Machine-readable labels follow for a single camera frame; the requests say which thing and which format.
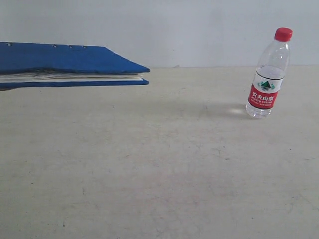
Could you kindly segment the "clear plastic water bottle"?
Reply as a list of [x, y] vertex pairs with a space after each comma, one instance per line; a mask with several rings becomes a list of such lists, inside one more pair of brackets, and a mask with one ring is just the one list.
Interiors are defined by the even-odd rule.
[[290, 28], [278, 28], [258, 61], [246, 104], [253, 118], [262, 119], [272, 112], [289, 65], [292, 35]]

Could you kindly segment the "blue ring binder notebook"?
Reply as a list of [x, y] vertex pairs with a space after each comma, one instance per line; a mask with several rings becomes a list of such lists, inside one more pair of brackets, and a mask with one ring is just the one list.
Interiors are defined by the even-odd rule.
[[0, 88], [148, 85], [150, 69], [104, 46], [1, 42]]

